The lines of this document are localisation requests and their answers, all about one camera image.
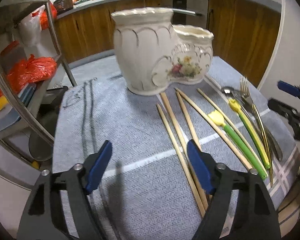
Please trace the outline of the wooden kitchen cabinets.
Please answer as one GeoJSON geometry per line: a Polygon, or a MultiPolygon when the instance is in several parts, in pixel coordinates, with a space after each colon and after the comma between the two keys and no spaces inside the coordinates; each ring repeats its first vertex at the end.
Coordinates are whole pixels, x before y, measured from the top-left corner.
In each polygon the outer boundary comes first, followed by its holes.
{"type": "MultiPolygon", "coordinates": [[[[121,0],[69,12],[55,21],[68,63],[114,48],[115,11],[162,7],[162,0],[121,0]]],[[[247,0],[209,0],[206,29],[214,34],[213,53],[257,86],[274,50],[281,13],[247,0]]]]}

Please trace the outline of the built-in oven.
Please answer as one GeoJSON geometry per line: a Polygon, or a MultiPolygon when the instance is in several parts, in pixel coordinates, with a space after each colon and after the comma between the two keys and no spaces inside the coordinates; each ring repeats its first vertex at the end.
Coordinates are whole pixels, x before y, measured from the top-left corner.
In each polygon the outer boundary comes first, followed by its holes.
{"type": "Polygon", "coordinates": [[[209,0],[162,0],[162,7],[177,9],[172,24],[192,25],[206,29],[209,0]]]}

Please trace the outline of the red plastic bag lower shelf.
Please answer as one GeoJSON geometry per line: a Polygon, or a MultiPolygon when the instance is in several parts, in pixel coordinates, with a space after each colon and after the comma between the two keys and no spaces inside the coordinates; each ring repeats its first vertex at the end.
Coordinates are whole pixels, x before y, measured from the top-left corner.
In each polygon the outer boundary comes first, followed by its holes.
{"type": "Polygon", "coordinates": [[[14,64],[6,75],[7,81],[14,94],[18,94],[28,83],[45,81],[54,76],[57,62],[52,57],[22,59],[14,64]]]}

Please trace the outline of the dark rice cooker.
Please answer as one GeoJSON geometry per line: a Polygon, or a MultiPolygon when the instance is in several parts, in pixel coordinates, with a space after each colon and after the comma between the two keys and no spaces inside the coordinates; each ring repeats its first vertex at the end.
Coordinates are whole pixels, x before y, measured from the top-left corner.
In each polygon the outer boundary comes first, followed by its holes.
{"type": "Polygon", "coordinates": [[[55,0],[53,5],[58,14],[71,10],[74,7],[73,0],[55,0]]]}

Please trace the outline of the red plastic bag hanging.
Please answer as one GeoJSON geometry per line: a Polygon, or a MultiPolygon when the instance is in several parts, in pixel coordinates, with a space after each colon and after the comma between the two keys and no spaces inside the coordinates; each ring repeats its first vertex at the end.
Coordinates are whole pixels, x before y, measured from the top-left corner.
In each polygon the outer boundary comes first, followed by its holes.
{"type": "MultiPolygon", "coordinates": [[[[50,2],[50,9],[51,9],[51,12],[52,12],[53,20],[55,20],[57,18],[57,10],[51,2],[50,2]]],[[[31,15],[32,15],[32,17],[39,16],[40,26],[41,26],[42,30],[45,30],[49,27],[49,22],[48,22],[48,19],[47,19],[47,12],[46,12],[46,9],[44,9],[44,6],[41,9],[37,9],[34,12],[32,12],[31,15]]]]}

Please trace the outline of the gold fork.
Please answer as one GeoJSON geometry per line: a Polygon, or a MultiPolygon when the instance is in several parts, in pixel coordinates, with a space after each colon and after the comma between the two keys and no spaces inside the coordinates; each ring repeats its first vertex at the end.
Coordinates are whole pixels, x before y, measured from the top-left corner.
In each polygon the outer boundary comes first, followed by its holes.
{"type": "Polygon", "coordinates": [[[269,144],[268,144],[266,131],[264,129],[264,125],[263,125],[260,113],[259,113],[256,105],[254,103],[252,103],[251,107],[253,109],[253,113],[255,114],[257,124],[259,126],[260,131],[261,131],[261,136],[262,136],[262,141],[263,141],[263,144],[264,144],[264,149],[265,149],[265,152],[266,152],[268,160],[269,160],[270,187],[273,187],[273,184],[274,184],[273,163],[272,163],[272,157],[271,157],[271,152],[270,152],[270,147],[269,147],[269,144]]]}

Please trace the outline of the white plastic bag hanging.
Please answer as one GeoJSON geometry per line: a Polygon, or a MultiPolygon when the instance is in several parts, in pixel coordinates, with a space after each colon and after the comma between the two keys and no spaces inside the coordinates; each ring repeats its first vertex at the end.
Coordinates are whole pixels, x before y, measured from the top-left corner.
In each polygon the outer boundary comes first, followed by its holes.
{"type": "Polygon", "coordinates": [[[43,12],[44,6],[42,5],[28,14],[18,24],[19,35],[24,46],[33,47],[40,42],[42,32],[40,17],[43,12]]]}

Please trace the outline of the grey woven table cloth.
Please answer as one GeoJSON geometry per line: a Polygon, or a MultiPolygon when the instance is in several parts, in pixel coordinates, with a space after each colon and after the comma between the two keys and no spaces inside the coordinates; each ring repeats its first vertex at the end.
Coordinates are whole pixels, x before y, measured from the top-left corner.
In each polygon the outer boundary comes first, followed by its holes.
{"type": "MultiPolygon", "coordinates": [[[[214,108],[197,92],[200,88],[254,146],[249,133],[231,110],[218,87],[239,87],[239,74],[220,57],[214,57],[207,77],[195,86],[173,84],[166,95],[174,114],[190,140],[174,87],[190,97],[206,114],[214,108]]],[[[300,166],[300,153],[288,128],[267,107],[267,100],[251,84],[250,93],[262,121],[279,143],[282,161],[274,158],[274,184],[265,181],[275,209],[293,185],[300,166]]],[[[201,215],[180,161],[159,116],[160,96],[131,93],[120,72],[85,81],[64,94],[55,132],[53,172],[66,171],[97,152],[105,140],[113,155],[101,189],[92,193],[94,211],[108,239],[191,239],[201,215]]],[[[187,109],[202,149],[216,162],[247,172],[245,167],[189,105],[187,109]]]]}

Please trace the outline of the green yellow tulip utensil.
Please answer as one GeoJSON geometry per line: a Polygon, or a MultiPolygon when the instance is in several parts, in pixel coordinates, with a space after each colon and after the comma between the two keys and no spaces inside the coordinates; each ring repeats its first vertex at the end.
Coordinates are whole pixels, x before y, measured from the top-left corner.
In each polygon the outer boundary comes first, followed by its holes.
{"type": "Polygon", "coordinates": [[[243,142],[239,135],[232,129],[232,127],[225,122],[224,116],[222,116],[222,114],[218,110],[214,110],[207,116],[215,123],[215,125],[223,128],[226,134],[232,139],[232,141],[244,154],[247,161],[249,161],[252,167],[258,171],[259,176],[263,180],[265,180],[268,177],[268,174],[264,166],[262,165],[258,157],[256,157],[253,154],[253,152],[248,148],[248,146],[243,142]]]}

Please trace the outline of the white ceramic double utensil holder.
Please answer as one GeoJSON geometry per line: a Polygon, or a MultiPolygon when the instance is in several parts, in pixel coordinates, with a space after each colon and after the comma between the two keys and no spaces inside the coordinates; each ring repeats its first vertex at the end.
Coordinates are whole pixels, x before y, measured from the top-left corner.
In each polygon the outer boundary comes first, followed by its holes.
{"type": "Polygon", "coordinates": [[[208,72],[212,32],[173,24],[179,10],[135,8],[111,13],[114,51],[127,88],[134,94],[159,94],[172,83],[195,85],[208,72]]]}

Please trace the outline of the silver fork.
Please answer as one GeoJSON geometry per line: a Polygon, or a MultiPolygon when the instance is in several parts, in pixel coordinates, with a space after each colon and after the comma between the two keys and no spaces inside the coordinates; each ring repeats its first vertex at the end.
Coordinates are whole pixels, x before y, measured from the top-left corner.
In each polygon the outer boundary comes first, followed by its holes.
{"type": "Polygon", "coordinates": [[[274,155],[278,161],[282,161],[283,159],[283,153],[281,148],[279,147],[279,144],[275,140],[275,138],[272,136],[271,132],[265,124],[263,123],[261,119],[261,115],[259,113],[259,110],[257,109],[255,103],[253,102],[250,90],[249,90],[249,83],[248,79],[244,76],[240,77],[240,91],[241,91],[241,98],[243,99],[247,111],[250,112],[254,118],[256,119],[257,123],[257,131],[260,134],[260,137],[262,139],[262,142],[264,144],[264,148],[268,150],[270,155],[274,155]]]}

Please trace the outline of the wooden chopstick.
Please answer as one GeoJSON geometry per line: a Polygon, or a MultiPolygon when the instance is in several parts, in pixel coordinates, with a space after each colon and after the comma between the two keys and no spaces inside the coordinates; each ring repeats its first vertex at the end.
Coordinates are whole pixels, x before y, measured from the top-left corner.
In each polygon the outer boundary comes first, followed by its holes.
{"type": "Polygon", "coordinates": [[[242,133],[237,129],[237,127],[233,124],[233,122],[226,116],[226,114],[200,88],[197,88],[197,91],[201,96],[203,96],[215,108],[215,110],[218,110],[222,114],[222,116],[224,116],[225,122],[232,127],[232,129],[239,135],[239,137],[243,140],[243,142],[248,146],[248,148],[257,157],[256,153],[250,146],[249,142],[247,142],[245,137],[243,137],[242,133]]]}
{"type": "Polygon", "coordinates": [[[245,168],[249,171],[252,169],[252,165],[246,159],[246,157],[242,154],[240,150],[238,150],[233,143],[228,139],[228,137],[218,128],[218,126],[179,88],[174,88],[186,102],[196,110],[196,112],[205,119],[205,121],[215,130],[215,132],[222,138],[222,140],[229,146],[232,152],[236,155],[236,157],[240,160],[240,162],[245,166],[245,168]]]}
{"type": "Polygon", "coordinates": [[[188,128],[189,128],[189,130],[190,130],[191,137],[192,137],[192,139],[194,140],[194,142],[197,144],[198,148],[199,148],[200,150],[202,150],[201,145],[200,145],[200,143],[199,143],[199,139],[198,139],[198,137],[197,137],[197,133],[196,133],[196,131],[195,131],[195,129],[194,129],[194,125],[193,125],[193,123],[192,123],[192,121],[191,121],[191,118],[190,118],[190,115],[189,115],[189,113],[188,113],[188,111],[187,111],[187,108],[186,108],[186,106],[185,106],[185,103],[183,102],[183,98],[182,98],[181,94],[180,94],[178,91],[176,91],[176,95],[177,95],[177,98],[178,98],[178,101],[179,101],[179,105],[180,105],[180,107],[181,107],[181,110],[182,110],[182,112],[183,112],[183,115],[184,115],[184,117],[185,117],[187,126],[188,126],[188,128]]]}
{"type": "Polygon", "coordinates": [[[164,126],[166,128],[166,131],[168,132],[168,136],[170,137],[170,140],[171,140],[171,142],[173,144],[174,150],[175,150],[175,152],[176,152],[176,154],[178,156],[178,159],[179,159],[179,162],[180,162],[180,164],[182,166],[182,169],[183,169],[183,171],[185,173],[187,182],[188,182],[188,184],[189,184],[189,186],[191,188],[191,191],[192,191],[194,199],[195,199],[195,201],[197,203],[197,206],[198,206],[198,209],[200,211],[200,214],[201,214],[202,217],[204,217],[204,215],[205,215],[205,209],[204,209],[202,200],[200,198],[200,195],[198,193],[198,190],[196,188],[196,185],[195,185],[195,183],[193,181],[193,178],[191,176],[191,173],[189,171],[189,168],[187,166],[187,163],[186,163],[186,161],[185,161],[185,159],[184,159],[184,157],[183,157],[183,155],[182,155],[182,153],[180,151],[178,143],[177,143],[177,141],[176,141],[176,139],[174,137],[174,134],[173,134],[173,132],[172,132],[172,130],[170,128],[170,125],[168,123],[168,120],[166,119],[166,116],[165,116],[162,108],[160,107],[159,104],[156,104],[156,107],[157,107],[158,113],[159,113],[159,115],[161,117],[161,120],[162,120],[162,122],[163,122],[163,124],[164,124],[164,126]]]}
{"type": "Polygon", "coordinates": [[[196,175],[194,173],[194,170],[193,170],[191,164],[190,164],[190,161],[189,161],[189,158],[188,158],[188,155],[187,155],[187,150],[186,150],[186,141],[184,139],[183,133],[182,133],[181,128],[180,128],[180,125],[179,125],[179,123],[178,123],[178,121],[177,121],[177,119],[175,117],[175,114],[173,113],[173,110],[172,110],[172,108],[170,106],[170,102],[169,102],[169,100],[168,100],[168,98],[166,96],[166,93],[164,93],[164,92],[160,93],[160,97],[161,97],[161,99],[162,99],[162,101],[164,103],[164,106],[165,106],[165,108],[166,108],[166,110],[167,110],[167,112],[168,112],[168,114],[170,116],[170,119],[172,120],[173,126],[174,126],[175,131],[176,131],[176,133],[178,135],[180,144],[181,144],[181,146],[183,148],[183,152],[184,152],[184,154],[186,156],[187,166],[188,166],[188,168],[190,170],[190,174],[191,174],[191,176],[192,176],[192,178],[194,180],[194,184],[195,184],[195,186],[197,188],[198,195],[200,196],[200,200],[202,202],[202,206],[203,206],[204,210],[206,211],[207,208],[208,208],[207,197],[206,197],[206,194],[205,194],[204,190],[202,189],[202,187],[200,185],[200,182],[199,182],[198,178],[196,177],[196,175]]]}

